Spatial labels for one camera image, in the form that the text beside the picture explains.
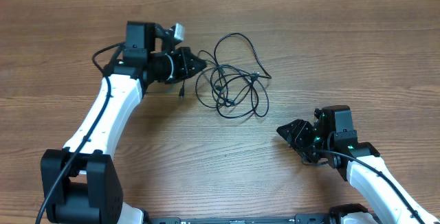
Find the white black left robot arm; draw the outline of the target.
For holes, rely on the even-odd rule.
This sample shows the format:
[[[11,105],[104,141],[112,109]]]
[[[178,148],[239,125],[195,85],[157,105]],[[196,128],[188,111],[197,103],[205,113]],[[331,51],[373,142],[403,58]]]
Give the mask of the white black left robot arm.
[[[194,77],[206,62],[180,47],[185,28],[129,21],[125,40],[96,52],[113,55],[99,66],[102,82],[86,118],[61,149],[41,158],[44,200],[36,222],[150,223],[145,210],[130,206],[113,158],[121,134],[150,84],[174,85]]]

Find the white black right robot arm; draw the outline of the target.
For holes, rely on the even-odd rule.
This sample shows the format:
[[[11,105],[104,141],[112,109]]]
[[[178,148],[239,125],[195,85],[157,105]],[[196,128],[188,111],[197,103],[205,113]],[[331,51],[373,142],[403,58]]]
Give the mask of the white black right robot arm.
[[[372,207],[348,204],[331,208],[326,223],[438,223],[392,176],[378,150],[359,142],[347,105],[314,111],[314,122],[297,119],[276,129],[307,166],[328,165]]]

